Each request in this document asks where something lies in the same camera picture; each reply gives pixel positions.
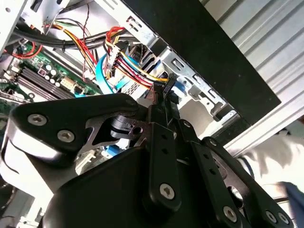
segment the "wire bundle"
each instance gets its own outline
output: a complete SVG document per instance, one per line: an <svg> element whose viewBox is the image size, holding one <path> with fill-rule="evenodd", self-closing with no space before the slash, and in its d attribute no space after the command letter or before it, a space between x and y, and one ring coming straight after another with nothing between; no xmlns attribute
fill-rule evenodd
<svg viewBox="0 0 304 228"><path fill-rule="evenodd" d="M97 60L93 56L93 54L90 52L88 47L84 44L82 40L80 40L78 37L76 37L72 32L69 30L63 28L60 25L53 25L54 28L62 30L64 33L66 33L75 43L78 50L80 51L82 57L85 59L86 63L90 67L93 73L95 73L95 66L97 64Z"/></svg>
<svg viewBox="0 0 304 228"><path fill-rule="evenodd" d="M117 40L115 39L113 41L112 37L113 34L115 35L117 32L121 31L122 27L112 27L109 32L106 34L106 40L103 43L104 49L107 54L107 58L105 58L105 64L104 64L104 71L106 78L109 78L109 71L107 70L107 59L110 56L110 50L113 48L116 48L116 42ZM117 61L115 62L114 68L118 71L120 71L123 75L129 77L136 83L140 84L141 86L144 86L145 88L149 89L152 84L155 81L158 81L160 83L164 83L168 81L166 78L158 78L154 77L147 72L143 71L140 69L136 64L132 62L132 60L122 51L119 52Z"/></svg>

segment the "black mount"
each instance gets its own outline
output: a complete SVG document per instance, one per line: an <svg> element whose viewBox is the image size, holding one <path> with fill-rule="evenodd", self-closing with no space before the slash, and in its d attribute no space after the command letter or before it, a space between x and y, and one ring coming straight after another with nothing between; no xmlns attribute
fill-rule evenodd
<svg viewBox="0 0 304 228"><path fill-rule="evenodd" d="M6 140L57 169L82 152L130 139L125 152L59 189L43 227L293 227L237 160L213 138L200 141L180 119L173 84L154 84L149 108L114 94L26 104L11 112ZM29 123L31 114L47 123ZM59 140L61 130L72 132L74 140ZM31 146L18 144L16 132L30 138ZM229 187L241 194L240 205Z"/></svg>

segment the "capacitor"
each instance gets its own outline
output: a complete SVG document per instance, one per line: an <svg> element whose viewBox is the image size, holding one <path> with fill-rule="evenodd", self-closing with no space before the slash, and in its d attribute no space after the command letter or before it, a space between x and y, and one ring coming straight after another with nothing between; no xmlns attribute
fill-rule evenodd
<svg viewBox="0 0 304 228"><path fill-rule="evenodd" d="M50 70L52 70L52 66L51 66L51 65L47 65L47 66L46 66L46 69L47 69L48 71L50 71Z"/></svg>
<svg viewBox="0 0 304 228"><path fill-rule="evenodd" d="M60 81L61 81L61 80L58 80L58 81L55 82L55 86L56 86L56 87L60 87Z"/></svg>
<svg viewBox="0 0 304 228"><path fill-rule="evenodd" d="M55 76L57 74L56 70L51 70L51 75Z"/></svg>
<svg viewBox="0 0 304 228"><path fill-rule="evenodd" d="M55 84L55 82L56 82L57 80L58 80L58 77L53 76L53 77L50 79L50 83Z"/></svg>

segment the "black panel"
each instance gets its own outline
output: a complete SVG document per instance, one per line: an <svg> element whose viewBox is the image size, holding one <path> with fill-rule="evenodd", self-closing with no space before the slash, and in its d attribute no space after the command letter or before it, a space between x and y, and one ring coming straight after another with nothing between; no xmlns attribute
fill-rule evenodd
<svg viewBox="0 0 304 228"><path fill-rule="evenodd" d="M280 101L198 0L124 0L249 124Z"/></svg>
<svg viewBox="0 0 304 228"><path fill-rule="evenodd" d="M243 119L239 118L228 127L222 128L215 135L212 135L221 145L225 145L239 134L247 130L250 125Z"/></svg>

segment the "green circuit board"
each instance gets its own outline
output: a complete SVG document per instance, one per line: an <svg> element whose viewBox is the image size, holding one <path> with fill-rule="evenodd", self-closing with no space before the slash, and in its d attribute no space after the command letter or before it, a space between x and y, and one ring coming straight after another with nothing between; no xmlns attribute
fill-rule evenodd
<svg viewBox="0 0 304 228"><path fill-rule="evenodd" d="M27 47L29 50L31 50L32 48L32 46L29 44L27 44ZM43 53L39 53L34 58L24 59L23 64L36 72L39 71L39 69L41 69L42 67L50 65L52 69L56 70L58 79L68 77L69 79L76 82L77 86L80 86L83 89L83 94L86 95L99 94L97 90L95 90L93 87L90 87L81 78L77 77L76 75L72 74L71 72L60 66L59 64L50 60Z"/></svg>

